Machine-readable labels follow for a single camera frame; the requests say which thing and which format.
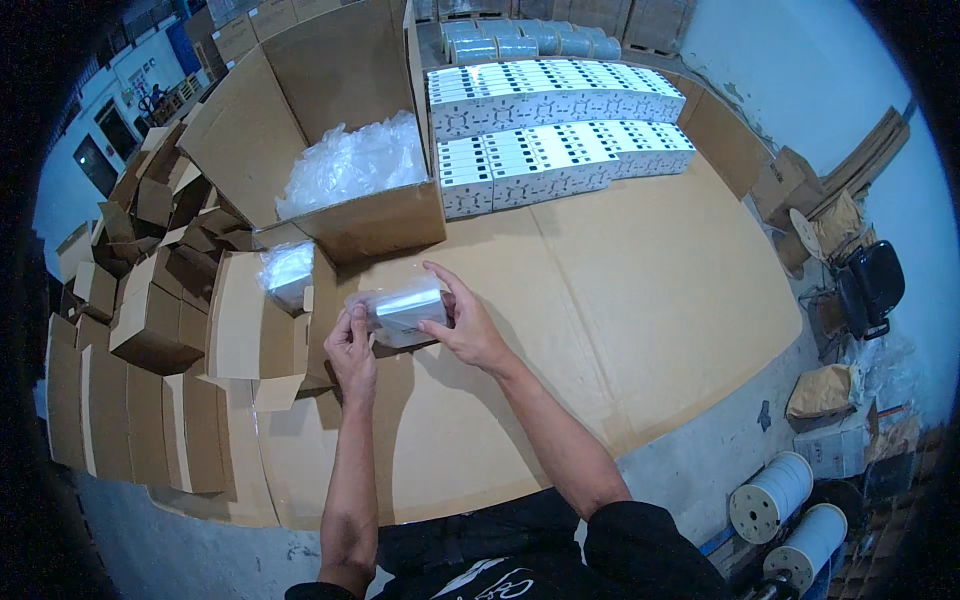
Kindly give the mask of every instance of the black shirt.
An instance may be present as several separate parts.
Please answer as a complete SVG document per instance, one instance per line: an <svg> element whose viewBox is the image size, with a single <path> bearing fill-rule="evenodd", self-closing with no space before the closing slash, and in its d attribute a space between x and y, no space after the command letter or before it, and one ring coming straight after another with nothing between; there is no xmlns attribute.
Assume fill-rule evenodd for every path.
<svg viewBox="0 0 960 600"><path fill-rule="evenodd" d="M590 518L583 564L570 554L528 553L444 566L390 581L376 600L546 600L730 597L720 573L663 508L615 502ZM286 600L358 600L332 584L299 584Z"/></svg>

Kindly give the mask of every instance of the black chair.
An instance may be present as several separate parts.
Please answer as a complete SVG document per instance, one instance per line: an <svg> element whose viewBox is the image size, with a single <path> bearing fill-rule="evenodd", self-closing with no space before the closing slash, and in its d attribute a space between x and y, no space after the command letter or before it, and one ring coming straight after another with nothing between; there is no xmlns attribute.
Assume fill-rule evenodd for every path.
<svg viewBox="0 0 960 600"><path fill-rule="evenodd" d="M903 269L890 242L857 249L834 269L833 278L854 338L873 340L890 332L887 314L904 290Z"/></svg>

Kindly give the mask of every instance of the stack of white boxes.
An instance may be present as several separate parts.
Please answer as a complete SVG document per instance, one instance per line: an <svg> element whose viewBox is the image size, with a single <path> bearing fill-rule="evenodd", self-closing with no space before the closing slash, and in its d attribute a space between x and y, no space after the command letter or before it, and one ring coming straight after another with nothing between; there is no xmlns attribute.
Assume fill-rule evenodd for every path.
<svg viewBox="0 0 960 600"><path fill-rule="evenodd" d="M490 62L427 80L437 141L594 119L673 123L685 101L656 71L599 60Z"/></svg>
<svg viewBox="0 0 960 600"><path fill-rule="evenodd" d="M685 98L659 73L597 60L517 60L428 74L447 219L682 173Z"/></svg>
<svg viewBox="0 0 960 600"><path fill-rule="evenodd" d="M682 173L696 150L670 123L587 121L437 144L447 219Z"/></svg>

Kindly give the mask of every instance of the hand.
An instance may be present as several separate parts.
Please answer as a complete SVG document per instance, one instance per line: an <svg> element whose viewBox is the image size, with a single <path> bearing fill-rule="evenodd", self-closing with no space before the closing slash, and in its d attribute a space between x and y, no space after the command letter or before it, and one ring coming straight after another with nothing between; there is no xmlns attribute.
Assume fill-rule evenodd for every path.
<svg viewBox="0 0 960 600"><path fill-rule="evenodd" d="M423 261L423 268L434 272L450 288L441 292L446 314L453 328L434 321L420 321L418 329L432 335L450 348L457 358L490 374L506 370L518 358L496 330L490 313L459 277L435 262Z"/></svg>
<svg viewBox="0 0 960 600"><path fill-rule="evenodd" d="M352 317L346 309L340 311L337 324L324 340L324 349L344 393L344 405L373 406L376 360L370 350L363 304L353 307Z"/></svg>

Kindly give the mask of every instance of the concrete floor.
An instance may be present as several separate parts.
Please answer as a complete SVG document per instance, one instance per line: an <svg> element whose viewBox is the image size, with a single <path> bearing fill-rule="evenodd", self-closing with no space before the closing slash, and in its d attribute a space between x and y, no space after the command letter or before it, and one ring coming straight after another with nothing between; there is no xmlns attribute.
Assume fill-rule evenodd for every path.
<svg viewBox="0 0 960 600"><path fill-rule="evenodd" d="M821 278L818 263L807 261L805 268L803 280L791 280L795 296ZM681 533L698 546L722 531L729 494L777 451L791 449L786 402L800 373L819 364L804 315L797 341L740 389L617 461L634 498L667 508ZM757 422L764 400L772 421L765 432ZM279 598L317 575L317 532L177 516L154 506L141 486L85 473L76 475L76 483L96 546L123 597ZM581 523L578 538L583 535ZM369 596L389 579L378 571Z"/></svg>

